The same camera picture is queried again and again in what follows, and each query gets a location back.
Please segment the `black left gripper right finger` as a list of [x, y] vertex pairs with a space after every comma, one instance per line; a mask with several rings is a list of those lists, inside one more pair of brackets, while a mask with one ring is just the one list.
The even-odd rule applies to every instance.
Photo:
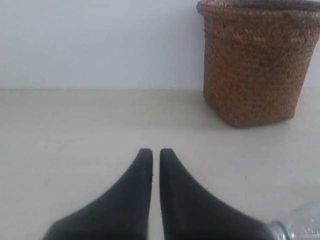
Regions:
[[267, 225], [227, 205], [187, 171], [172, 149], [159, 156], [159, 190], [166, 240], [272, 240]]

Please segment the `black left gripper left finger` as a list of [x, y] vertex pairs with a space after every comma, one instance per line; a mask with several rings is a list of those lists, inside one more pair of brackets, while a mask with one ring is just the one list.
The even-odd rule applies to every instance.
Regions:
[[139, 150], [118, 181], [96, 200], [54, 222], [45, 240], [146, 240], [153, 153]]

